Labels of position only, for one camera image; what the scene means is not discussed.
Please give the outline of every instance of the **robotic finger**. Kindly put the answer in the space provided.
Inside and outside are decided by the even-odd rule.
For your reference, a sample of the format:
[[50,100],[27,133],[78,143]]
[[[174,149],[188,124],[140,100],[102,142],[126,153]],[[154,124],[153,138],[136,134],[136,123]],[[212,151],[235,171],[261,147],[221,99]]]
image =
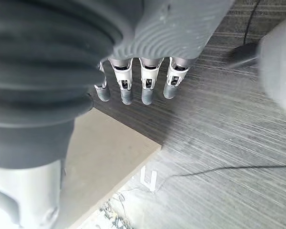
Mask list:
[[133,90],[132,90],[132,83],[133,83],[133,73],[132,73],[132,64],[133,59],[127,60],[116,60],[116,59],[109,59],[111,63],[116,80],[119,84],[121,90],[121,99],[125,105],[132,104],[133,101]]

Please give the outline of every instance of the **black cable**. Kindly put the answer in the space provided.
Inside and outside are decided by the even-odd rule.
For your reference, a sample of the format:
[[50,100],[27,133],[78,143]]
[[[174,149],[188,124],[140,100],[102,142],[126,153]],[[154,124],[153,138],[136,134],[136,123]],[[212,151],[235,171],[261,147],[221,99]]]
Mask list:
[[243,41],[243,45],[246,44],[246,39],[247,39],[247,34],[249,32],[249,27],[250,27],[250,24],[251,24],[251,20],[253,18],[253,15],[256,11],[256,8],[258,7],[259,3],[261,2],[261,0],[257,0],[256,3],[255,3],[255,6],[253,8],[253,10],[251,11],[251,15],[250,15],[250,18],[248,20],[248,23],[247,23],[247,28],[246,28],[246,31],[245,31],[245,34],[244,34],[244,41]]
[[[159,191],[163,185],[172,177],[194,177],[194,176],[199,176],[199,175],[204,175],[207,173],[211,173],[211,172],[215,172],[215,171],[219,171],[219,170],[237,170],[237,169],[279,169],[279,168],[286,168],[286,165],[277,165],[277,166],[239,166],[239,167],[234,167],[234,166],[229,166],[229,167],[218,167],[218,168],[212,168],[212,169],[208,169],[205,171],[201,171],[201,172],[197,172],[197,173],[188,173],[188,174],[181,174],[181,175],[170,175],[169,177],[167,177],[164,182],[159,186],[159,188],[157,189],[157,191]],[[142,190],[140,188],[132,188],[129,190],[122,190],[120,192],[128,192],[128,191],[133,191],[133,190],[141,190],[141,191],[145,191]]]

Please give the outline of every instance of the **wooden board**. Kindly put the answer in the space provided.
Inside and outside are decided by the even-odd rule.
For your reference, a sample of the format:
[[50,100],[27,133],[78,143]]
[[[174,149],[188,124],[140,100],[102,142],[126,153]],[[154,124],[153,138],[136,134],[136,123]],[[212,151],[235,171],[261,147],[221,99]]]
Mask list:
[[160,149],[96,109],[77,118],[55,228],[78,228]]

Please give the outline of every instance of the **gray carpet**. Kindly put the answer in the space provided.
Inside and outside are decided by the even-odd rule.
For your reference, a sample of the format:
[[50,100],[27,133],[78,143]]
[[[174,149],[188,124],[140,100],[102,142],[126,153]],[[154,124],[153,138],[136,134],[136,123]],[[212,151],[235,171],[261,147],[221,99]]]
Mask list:
[[[122,192],[126,217],[135,228],[286,228],[286,169],[221,170],[171,177],[161,186],[173,174],[286,164],[286,114],[263,92],[256,67],[224,68],[224,55],[242,44],[254,2],[236,1],[172,100],[162,95],[167,59],[150,106],[141,102],[137,60],[130,106],[121,102],[113,70],[105,63],[112,99],[103,103],[94,94],[95,107],[163,145],[147,164],[147,177],[151,170],[158,172],[156,192],[140,185],[138,175],[126,186],[135,189]],[[262,0],[248,41],[257,41],[285,18],[286,0]],[[124,214],[120,202],[112,204]]]

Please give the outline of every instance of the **wire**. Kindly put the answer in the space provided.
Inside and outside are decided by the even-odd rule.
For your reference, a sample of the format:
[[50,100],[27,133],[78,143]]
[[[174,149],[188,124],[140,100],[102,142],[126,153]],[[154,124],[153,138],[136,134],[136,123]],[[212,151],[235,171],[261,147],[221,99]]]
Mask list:
[[251,24],[251,20],[253,18],[253,15],[256,11],[256,8],[258,7],[259,3],[261,2],[261,0],[257,0],[256,3],[255,3],[255,6],[253,8],[253,10],[251,11],[251,14],[250,14],[250,18],[248,20],[248,23],[247,23],[247,28],[246,28],[246,31],[245,31],[245,34],[244,34],[244,41],[243,41],[243,45],[246,44],[246,39],[247,39],[247,34],[249,32],[249,27],[250,27],[250,24]]
[[[286,165],[276,165],[276,166],[239,166],[239,167],[218,167],[218,168],[212,168],[212,169],[208,169],[205,171],[201,171],[201,172],[197,172],[197,173],[188,173],[188,174],[175,174],[175,175],[170,175],[169,177],[167,177],[163,183],[159,186],[159,188],[156,190],[157,192],[163,187],[163,185],[171,178],[173,177],[195,177],[195,176],[199,176],[199,175],[205,175],[207,173],[212,173],[212,172],[216,172],[216,171],[220,171],[220,170],[240,170],[240,169],[280,169],[280,168],[286,168]],[[120,192],[130,192],[130,191],[134,191],[134,190],[140,190],[143,192],[149,192],[149,191],[145,191],[142,190],[138,187],[129,189],[129,190],[123,190]]]

